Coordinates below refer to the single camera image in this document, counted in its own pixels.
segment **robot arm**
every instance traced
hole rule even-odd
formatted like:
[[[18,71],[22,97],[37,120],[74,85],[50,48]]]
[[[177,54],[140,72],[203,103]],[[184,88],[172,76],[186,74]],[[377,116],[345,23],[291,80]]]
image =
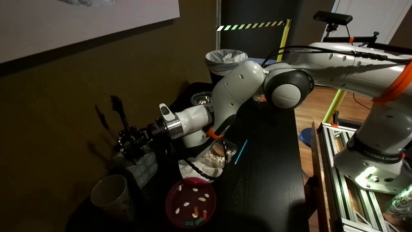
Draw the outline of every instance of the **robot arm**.
[[[301,53],[293,65],[268,67],[266,99],[280,108],[292,108],[313,84],[372,97],[369,116],[337,155],[334,166],[363,190],[386,194],[403,190],[412,181],[401,154],[412,139],[412,88],[404,83],[405,89],[400,90],[394,83],[409,69],[396,62],[401,61],[399,57],[349,44],[311,47],[336,53]]]
[[[315,43],[310,48],[323,53],[302,52],[293,63],[266,69],[252,61],[241,63],[213,88],[213,117],[202,106],[179,114],[161,106],[165,123],[159,128],[172,139],[197,138],[197,134],[204,136],[198,132],[212,121],[213,133],[222,134],[242,103],[260,88],[266,101],[279,108],[295,108],[314,85],[369,96],[376,103],[363,127],[337,155],[334,166],[360,188],[396,194],[412,181],[401,155],[412,141],[412,88],[403,83],[401,92],[395,88],[395,93],[386,93],[399,76],[412,75],[410,67],[400,57],[349,44]]]

